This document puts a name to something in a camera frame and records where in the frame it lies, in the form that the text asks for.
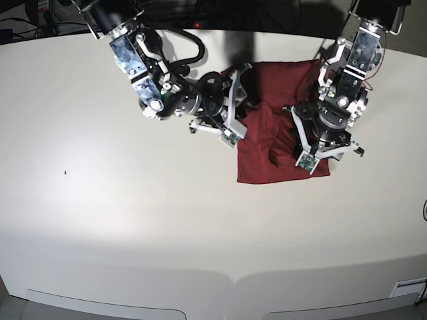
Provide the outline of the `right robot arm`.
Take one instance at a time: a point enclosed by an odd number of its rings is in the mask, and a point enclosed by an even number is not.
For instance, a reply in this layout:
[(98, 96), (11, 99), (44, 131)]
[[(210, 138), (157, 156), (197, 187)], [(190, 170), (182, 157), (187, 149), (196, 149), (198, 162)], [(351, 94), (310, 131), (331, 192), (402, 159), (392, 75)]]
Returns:
[(144, 21), (143, 10), (135, 1), (80, 1), (76, 7), (96, 39), (111, 39), (115, 62), (128, 76), (145, 117), (163, 121), (188, 115), (192, 118), (191, 133), (213, 133), (230, 148), (246, 136), (248, 129), (241, 120), (250, 96), (241, 78), (251, 64), (188, 79), (190, 66), (205, 55), (199, 37), (170, 27), (169, 31), (193, 41), (198, 48), (195, 57), (170, 62), (163, 52), (162, 38)]

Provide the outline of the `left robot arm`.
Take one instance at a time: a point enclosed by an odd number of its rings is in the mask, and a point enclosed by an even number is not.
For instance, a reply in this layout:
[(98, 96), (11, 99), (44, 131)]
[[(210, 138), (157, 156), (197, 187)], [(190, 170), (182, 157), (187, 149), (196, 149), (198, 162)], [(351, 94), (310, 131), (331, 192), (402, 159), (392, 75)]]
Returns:
[(318, 91), (316, 101), (305, 97), (299, 105), (286, 105), (292, 115), (300, 154), (295, 166), (314, 174), (321, 161), (339, 161), (345, 154), (364, 155), (348, 131), (368, 104), (367, 79), (385, 56), (385, 37), (401, 31), (410, 1), (353, 1), (349, 16), (360, 25), (352, 40), (340, 36), (320, 61), (308, 84)]

